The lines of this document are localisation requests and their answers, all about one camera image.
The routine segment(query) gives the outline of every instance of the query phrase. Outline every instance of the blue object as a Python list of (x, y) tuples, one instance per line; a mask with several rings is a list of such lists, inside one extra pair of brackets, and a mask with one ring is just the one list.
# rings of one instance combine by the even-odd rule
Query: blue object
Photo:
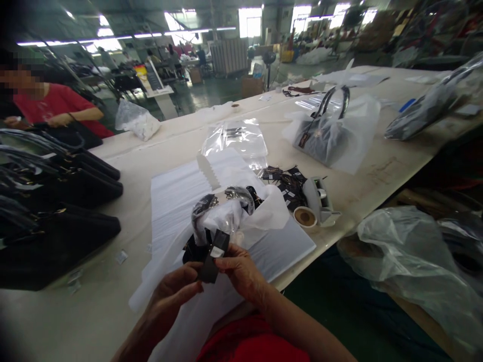
[(409, 101), (406, 102), (406, 104), (399, 110), (399, 113), (402, 113), (408, 108), (410, 105), (412, 105), (416, 101), (416, 98), (411, 98)]

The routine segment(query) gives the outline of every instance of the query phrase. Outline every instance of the table surface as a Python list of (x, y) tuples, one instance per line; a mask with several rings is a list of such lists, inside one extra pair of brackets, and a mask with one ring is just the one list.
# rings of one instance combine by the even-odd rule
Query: table surface
[[(352, 72), (390, 76), (373, 88), (352, 88), (352, 99), (369, 93), (400, 104), (417, 98), (429, 87), (404, 78), (432, 73), (371, 66), (356, 67)], [(306, 81), (298, 86), (308, 84)], [(350, 175), (323, 166), (282, 138), (281, 130), (290, 122), (284, 115), (302, 110), (295, 104), (301, 97), (286, 98), (274, 91), (270, 93), (273, 97), (268, 102), (259, 101), (259, 96), (239, 101), (241, 113), (234, 116), (236, 119), (256, 118), (260, 122), (270, 165), (282, 169), (298, 165), (306, 177), (327, 176), (324, 183), (334, 209), (342, 212), (335, 226), (310, 229), (315, 251), (274, 281), (279, 289), (285, 288), (319, 255), (381, 205), (446, 142), (477, 124), (448, 118), (409, 142), (385, 140), (384, 130), (397, 112), (384, 107), (373, 144), (358, 172)], [(2, 316), (11, 321), (9, 331), (18, 337), (22, 349), (32, 353), (33, 360), (107, 361), (124, 341), (140, 316), (129, 309), (128, 300), (141, 282), (142, 269), (151, 259), (146, 252), (151, 243), (151, 178), (192, 161), (206, 138), (204, 126), (203, 120), (190, 114), (163, 122), (158, 133), (147, 142), (126, 132), (105, 139), (104, 145), (92, 150), (121, 170), (124, 195), (100, 211), (117, 216), (122, 231), (82, 266), (82, 287), (72, 296), (67, 290), (67, 276), (40, 292), (2, 291)], [(128, 258), (119, 265), (115, 256), (122, 249)]]

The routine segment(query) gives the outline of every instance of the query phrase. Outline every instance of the black tag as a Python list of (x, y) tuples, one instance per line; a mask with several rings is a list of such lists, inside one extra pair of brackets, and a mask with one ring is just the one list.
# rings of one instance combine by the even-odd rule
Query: black tag
[(302, 136), (302, 138), (300, 139), (300, 142), (298, 143), (298, 146), (300, 148), (304, 148), (305, 147), (305, 143), (307, 142), (308, 138), (309, 138), (309, 133), (308, 132), (305, 132)]

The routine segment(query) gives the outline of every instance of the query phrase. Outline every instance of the cardboard box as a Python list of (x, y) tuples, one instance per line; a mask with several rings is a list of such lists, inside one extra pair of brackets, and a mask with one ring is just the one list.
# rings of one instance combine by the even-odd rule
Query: cardboard box
[(191, 79), (191, 84), (197, 84), (197, 83), (202, 83), (203, 78), (201, 77), (201, 71), (200, 68), (190, 68), (190, 79)]
[(245, 75), (241, 81), (241, 95), (243, 98), (257, 96), (263, 93), (263, 78), (254, 79), (253, 75)]

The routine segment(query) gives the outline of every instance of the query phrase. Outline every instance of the fan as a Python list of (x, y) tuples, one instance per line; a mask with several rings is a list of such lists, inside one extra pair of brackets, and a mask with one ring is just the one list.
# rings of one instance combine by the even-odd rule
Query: fan
[(405, 28), (392, 57), (393, 67), (413, 67), (431, 60), (452, 43), (463, 29), (468, 7), (459, 0), (443, 0), (421, 11)]

